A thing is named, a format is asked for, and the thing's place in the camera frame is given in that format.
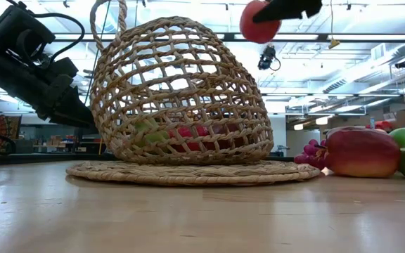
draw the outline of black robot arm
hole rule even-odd
[[[75,21],[82,29],[78,41],[51,57],[43,65],[34,61],[55,36],[36,16],[58,15]],[[84,36],[84,28],[74,18],[58,13],[35,15],[19,4],[9,6],[0,17],[0,87],[11,96],[30,104],[41,119],[74,127],[94,129],[90,110],[79,99],[77,87],[71,87],[77,68],[69,58],[54,58],[77,44]]]

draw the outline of wall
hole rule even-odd
[[[269,115],[271,121],[271,128],[273,129],[274,147],[272,152],[277,151],[277,145],[287,145],[287,137],[285,130],[285,116],[284,115]]]
[[[315,139],[320,143],[320,131],[294,131],[288,130],[287,136],[287,146],[290,148],[287,150],[288,157],[295,157],[303,151],[305,145],[309,143],[311,139]]]

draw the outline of wooden table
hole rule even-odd
[[[0,252],[405,253],[405,179],[157,188],[71,164],[0,167]]]

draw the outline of red ball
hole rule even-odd
[[[240,32],[245,39],[259,44],[271,41],[281,28],[280,20],[254,23],[252,17],[268,4],[266,1],[251,1],[243,10],[240,18]]]

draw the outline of mango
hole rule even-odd
[[[332,129],[326,148],[326,166],[337,175],[385,178],[399,167],[399,146],[381,131],[355,126]]]

